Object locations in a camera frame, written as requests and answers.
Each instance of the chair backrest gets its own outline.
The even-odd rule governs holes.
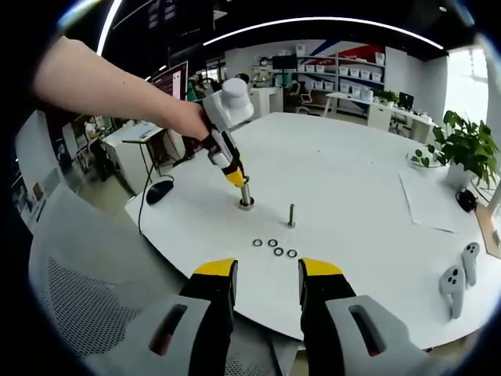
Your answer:
[[[31,288],[66,344],[85,358],[109,351],[129,321],[183,279],[138,232],[114,223],[63,184],[34,229]]]

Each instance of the black cable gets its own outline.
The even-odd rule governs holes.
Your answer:
[[[155,165],[152,163],[151,168],[148,171],[148,176],[146,177],[146,183],[144,184],[144,189],[142,190],[142,197],[141,197],[141,206],[139,207],[139,214],[138,214],[138,228],[139,228],[139,233],[142,235],[142,230],[141,230],[141,213],[142,213],[142,207],[144,206],[144,197],[146,196],[146,188],[148,187],[148,181],[151,180],[151,172],[153,171],[153,168]]]
[[[146,170],[148,171],[148,165],[146,164],[146,158],[144,158],[144,152],[142,151],[142,145],[139,144],[139,149],[141,150],[141,157],[142,157],[142,162],[144,163],[144,167],[146,168]],[[148,179],[153,183],[153,181],[150,179],[150,175],[151,175],[151,171],[148,173]]]

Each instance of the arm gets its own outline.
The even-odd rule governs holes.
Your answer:
[[[209,134],[198,104],[169,96],[108,63],[83,43],[65,37],[42,59],[34,92],[51,104],[81,114],[152,121],[199,140]]]

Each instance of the metal peg in hole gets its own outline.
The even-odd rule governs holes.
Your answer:
[[[289,209],[289,222],[287,225],[293,229],[296,226],[296,222],[294,221],[294,204],[290,204],[290,209]]]

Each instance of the yellow tip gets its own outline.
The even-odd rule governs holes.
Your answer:
[[[193,274],[229,277],[229,271],[231,270],[232,264],[234,262],[234,258],[225,258],[224,260],[206,262],[205,264],[196,268]]]
[[[306,274],[310,276],[329,276],[332,274],[342,274],[343,271],[334,264],[325,261],[314,260],[313,258],[303,257],[301,260],[305,263]]]
[[[232,172],[231,174],[228,174],[226,178],[230,183],[235,184],[239,188],[242,188],[243,185],[245,184],[245,178],[243,177],[243,174],[240,171],[240,169],[236,170],[235,172]]]

